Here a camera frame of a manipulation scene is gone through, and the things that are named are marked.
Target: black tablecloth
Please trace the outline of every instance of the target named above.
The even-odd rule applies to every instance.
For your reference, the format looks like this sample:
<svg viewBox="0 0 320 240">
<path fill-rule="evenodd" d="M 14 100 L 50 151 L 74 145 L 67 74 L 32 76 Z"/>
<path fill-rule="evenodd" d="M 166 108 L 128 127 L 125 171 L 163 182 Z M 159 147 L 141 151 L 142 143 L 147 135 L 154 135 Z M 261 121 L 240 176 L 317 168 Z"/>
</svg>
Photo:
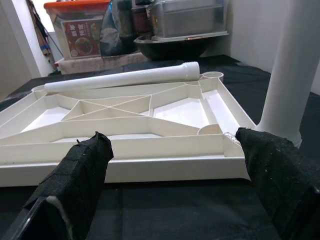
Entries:
<svg viewBox="0 0 320 240">
<path fill-rule="evenodd" d="M 257 124 L 270 74 L 237 65 L 227 56 L 201 58 L 201 73 L 224 73 L 224 84 Z M 179 65 L 182 61 L 129 64 L 112 70 L 32 79 L 0 104 L 0 110 L 49 82 Z M 311 93 L 300 132 L 300 151 L 317 161 L 320 96 Z M 35 187 L 0 188 L 0 236 Z M 106 184 L 87 239 L 102 240 L 233 240 L 278 239 L 250 182 L 243 179 Z"/>
</svg>

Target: white column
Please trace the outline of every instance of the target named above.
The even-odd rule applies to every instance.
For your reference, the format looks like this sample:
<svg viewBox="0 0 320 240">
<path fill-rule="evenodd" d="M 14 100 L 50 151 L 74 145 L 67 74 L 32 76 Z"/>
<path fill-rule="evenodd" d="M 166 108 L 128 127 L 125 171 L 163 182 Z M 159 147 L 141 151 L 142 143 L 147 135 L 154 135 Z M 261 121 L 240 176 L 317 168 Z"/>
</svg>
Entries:
<svg viewBox="0 0 320 240">
<path fill-rule="evenodd" d="M 287 138 L 297 147 L 302 142 L 300 123 L 320 60 L 319 14 L 320 0 L 288 1 L 261 121 L 256 127 L 257 131 Z"/>
</svg>

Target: white plastic pipe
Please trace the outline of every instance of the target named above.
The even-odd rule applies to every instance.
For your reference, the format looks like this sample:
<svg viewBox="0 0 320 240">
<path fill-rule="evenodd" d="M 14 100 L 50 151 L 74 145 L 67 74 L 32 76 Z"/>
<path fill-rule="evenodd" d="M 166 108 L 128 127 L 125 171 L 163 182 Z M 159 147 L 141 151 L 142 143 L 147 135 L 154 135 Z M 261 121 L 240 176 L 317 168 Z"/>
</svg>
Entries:
<svg viewBox="0 0 320 240">
<path fill-rule="evenodd" d="M 300 124 L 320 60 L 320 0 L 289 0 L 261 121 L 256 130 L 299 147 Z"/>
<path fill-rule="evenodd" d="M 68 81 L 46 83 L 44 89 L 48 93 L 98 89 L 124 85 L 150 84 L 159 82 L 197 81 L 200 77 L 199 64 L 186 62 L 179 66 L 161 67 L 118 74 L 93 76 Z"/>
</svg>

